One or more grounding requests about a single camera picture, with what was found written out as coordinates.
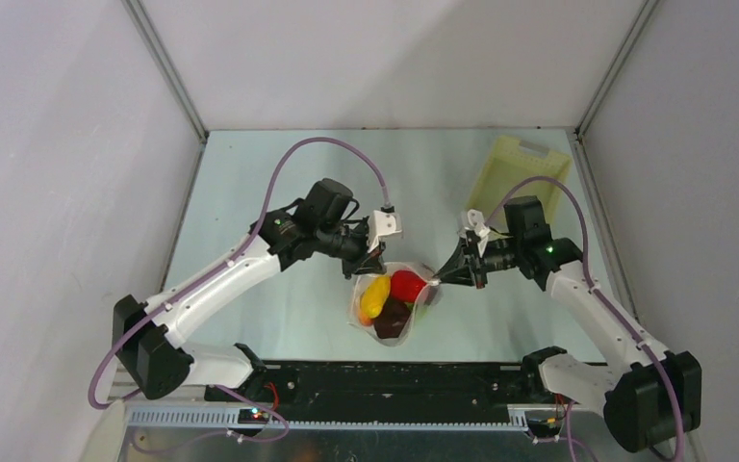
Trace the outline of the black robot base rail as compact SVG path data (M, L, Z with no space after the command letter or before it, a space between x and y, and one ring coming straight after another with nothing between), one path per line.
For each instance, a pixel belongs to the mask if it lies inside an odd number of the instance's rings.
M237 393L296 423L509 424L511 407L561 401L518 363L268 361Z

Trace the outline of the dark purple toy fruit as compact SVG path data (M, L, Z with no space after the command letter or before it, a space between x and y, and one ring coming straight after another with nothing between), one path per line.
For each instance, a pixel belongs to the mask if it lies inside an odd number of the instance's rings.
M388 298L382 313L373 321L373 328L379 339L398 338L411 317L407 303Z

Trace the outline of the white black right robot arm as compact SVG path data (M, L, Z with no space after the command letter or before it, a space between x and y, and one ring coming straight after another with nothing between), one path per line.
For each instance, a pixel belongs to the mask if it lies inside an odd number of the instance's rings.
M495 238L483 214L460 218L459 240L438 270L441 284L484 288L492 272L517 269L564 305L603 356L602 367L549 346L524 356L521 387L535 402L555 394L601 416L628 452L650 449L701 425L702 369L688 351L673 353L647 332L586 269L583 251L553 238L535 196L504 205L507 233Z

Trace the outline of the red toy pepper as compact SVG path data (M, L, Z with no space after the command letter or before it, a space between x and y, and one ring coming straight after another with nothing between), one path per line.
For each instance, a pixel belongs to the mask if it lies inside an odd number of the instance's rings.
M415 303L426 287L427 282L415 272L397 270L390 278L389 296L404 303Z

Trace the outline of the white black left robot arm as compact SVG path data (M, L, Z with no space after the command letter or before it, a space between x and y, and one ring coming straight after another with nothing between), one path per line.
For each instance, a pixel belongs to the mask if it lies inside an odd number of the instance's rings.
M250 288L316 253L342 263L345 278L381 274L385 239L401 231L394 207L354 219L349 188L324 178L303 198L265 213L243 239L207 268L143 302L127 295L115 304L113 355L139 394L164 398L186 385L229 388L254 400L266 388L261 360L244 344L203 346L191 334Z

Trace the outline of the yellow toy banana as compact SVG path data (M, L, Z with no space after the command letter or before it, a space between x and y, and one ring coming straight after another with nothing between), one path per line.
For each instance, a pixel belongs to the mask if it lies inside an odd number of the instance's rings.
M390 276L382 275L373 278L360 298L359 311L361 315L369 320L379 317L390 295L390 291Z

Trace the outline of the clear zip top bag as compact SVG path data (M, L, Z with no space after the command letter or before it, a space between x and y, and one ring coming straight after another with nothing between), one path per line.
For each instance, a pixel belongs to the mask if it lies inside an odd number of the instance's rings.
M382 274L356 278L347 305L347 323L384 347L398 347L439 294L435 271L429 266L390 262Z

